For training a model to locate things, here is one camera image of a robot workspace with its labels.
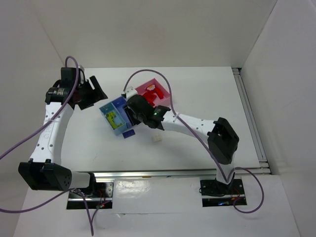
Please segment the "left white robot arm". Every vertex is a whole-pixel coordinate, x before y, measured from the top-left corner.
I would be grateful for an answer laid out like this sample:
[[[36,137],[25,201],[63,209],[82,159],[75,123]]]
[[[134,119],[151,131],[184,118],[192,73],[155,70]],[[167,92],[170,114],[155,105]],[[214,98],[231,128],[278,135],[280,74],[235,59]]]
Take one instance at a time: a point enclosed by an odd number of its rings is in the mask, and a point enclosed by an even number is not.
[[[45,95],[45,128],[28,162],[18,172],[32,190],[65,191],[88,188],[92,173],[71,171],[61,165],[62,145],[75,106],[81,110],[107,99],[95,76],[86,79],[82,68],[61,68],[61,78]]]

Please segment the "red curved decorated lego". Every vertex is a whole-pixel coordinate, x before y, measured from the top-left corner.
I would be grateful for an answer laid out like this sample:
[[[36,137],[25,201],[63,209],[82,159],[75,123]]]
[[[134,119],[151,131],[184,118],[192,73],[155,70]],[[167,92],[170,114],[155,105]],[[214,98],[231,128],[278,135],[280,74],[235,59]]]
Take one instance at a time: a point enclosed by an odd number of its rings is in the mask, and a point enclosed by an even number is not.
[[[147,89],[148,91],[152,91],[152,90],[155,89],[155,85],[152,84],[152,85],[148,86],[146,89]]]

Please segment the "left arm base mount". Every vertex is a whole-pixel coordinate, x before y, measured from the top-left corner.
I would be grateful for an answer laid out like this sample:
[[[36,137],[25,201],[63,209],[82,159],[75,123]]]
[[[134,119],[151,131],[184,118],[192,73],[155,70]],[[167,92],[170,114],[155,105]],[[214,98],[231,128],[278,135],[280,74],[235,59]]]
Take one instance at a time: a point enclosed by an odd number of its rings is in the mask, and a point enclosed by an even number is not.
[[[112,180],[106,182],[93,182],[89,187],[71,191],[68,195],[67,210],[85,209],[83,197],[85,197],[87,207],[89,209],[112,209],[114,182]]]

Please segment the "green 2x4 lego brick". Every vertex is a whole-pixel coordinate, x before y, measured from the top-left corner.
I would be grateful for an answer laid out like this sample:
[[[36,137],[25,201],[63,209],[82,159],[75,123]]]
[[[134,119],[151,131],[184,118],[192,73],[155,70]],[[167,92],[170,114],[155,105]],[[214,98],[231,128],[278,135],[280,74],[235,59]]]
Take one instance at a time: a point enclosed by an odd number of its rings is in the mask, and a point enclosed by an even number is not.
[[[106,113],[106,119],[113,129],[117,129],[118,127],[122,126],[121,120],[114,111]]]

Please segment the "white lego brick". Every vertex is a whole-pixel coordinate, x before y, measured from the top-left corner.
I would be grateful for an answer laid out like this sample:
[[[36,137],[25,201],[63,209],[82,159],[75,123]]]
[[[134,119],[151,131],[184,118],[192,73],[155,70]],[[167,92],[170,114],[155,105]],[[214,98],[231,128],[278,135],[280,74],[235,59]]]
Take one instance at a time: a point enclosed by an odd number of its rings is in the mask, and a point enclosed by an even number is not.
[[[161,142],[161,141],[162,141],[162,136],[160,134],[156,134],[156,135],[152,136],[153,143],[157,143],[157,142]]]

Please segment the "red lego with side studs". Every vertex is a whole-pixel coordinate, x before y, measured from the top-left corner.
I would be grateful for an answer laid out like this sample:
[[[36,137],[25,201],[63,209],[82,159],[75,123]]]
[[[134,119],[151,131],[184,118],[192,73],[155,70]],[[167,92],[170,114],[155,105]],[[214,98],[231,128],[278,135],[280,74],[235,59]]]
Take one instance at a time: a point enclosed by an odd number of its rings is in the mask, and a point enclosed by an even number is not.
[[[159,97],[160,100],[162,100],[164,98],[164,94],[160,89],[156,90],[156,94]]]

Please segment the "purple 2x4 lego brick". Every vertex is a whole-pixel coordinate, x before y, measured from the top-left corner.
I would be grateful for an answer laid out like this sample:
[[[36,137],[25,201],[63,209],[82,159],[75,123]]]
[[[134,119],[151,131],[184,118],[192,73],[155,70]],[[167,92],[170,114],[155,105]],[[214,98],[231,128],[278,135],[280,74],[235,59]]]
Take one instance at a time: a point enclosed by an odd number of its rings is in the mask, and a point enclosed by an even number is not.
[[[123,132],[122,135],[123,135],[124,139],[126,139],[126,138],[129,138],[131,136],[134,136],[135,131],[133,129],[131,129],[131,130],[128,130],[126,132]]]

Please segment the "red 2x4 lego brick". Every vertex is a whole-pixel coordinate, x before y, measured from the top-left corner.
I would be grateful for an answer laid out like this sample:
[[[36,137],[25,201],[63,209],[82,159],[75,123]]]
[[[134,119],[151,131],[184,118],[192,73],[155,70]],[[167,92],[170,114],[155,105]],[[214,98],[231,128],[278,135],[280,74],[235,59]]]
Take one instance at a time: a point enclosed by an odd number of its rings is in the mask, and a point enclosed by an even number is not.
[[[147,91],[143,94],[143,97],[146,99],[148,103],[154,104],[154,100],[156,99],[157,96],[155,93]]]

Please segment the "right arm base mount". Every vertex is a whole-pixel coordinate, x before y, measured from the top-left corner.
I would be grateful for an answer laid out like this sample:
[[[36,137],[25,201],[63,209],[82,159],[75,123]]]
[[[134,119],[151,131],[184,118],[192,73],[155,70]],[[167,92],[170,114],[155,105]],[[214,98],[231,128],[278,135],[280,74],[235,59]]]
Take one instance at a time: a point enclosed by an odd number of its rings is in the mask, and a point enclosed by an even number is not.
[[[201,194],[203,207],[247,205],[243,182],[241,179],[234,179],[226,186],[216,180],[200,180],[199,193]]]

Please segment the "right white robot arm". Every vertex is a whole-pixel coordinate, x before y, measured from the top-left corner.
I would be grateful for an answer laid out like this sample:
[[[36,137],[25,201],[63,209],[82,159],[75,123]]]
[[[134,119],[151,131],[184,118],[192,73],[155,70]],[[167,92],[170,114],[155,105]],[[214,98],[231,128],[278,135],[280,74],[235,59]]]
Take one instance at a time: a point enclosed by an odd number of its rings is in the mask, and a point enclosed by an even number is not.
[[[134,124],[173,131],[197,138],[217,165],[216,181],[229,185],[234,178],[233,161],[239,137],[225,118],[205,120],[175,112],[173,107],[153,107],[142,95],[127,99],[125,111]]]

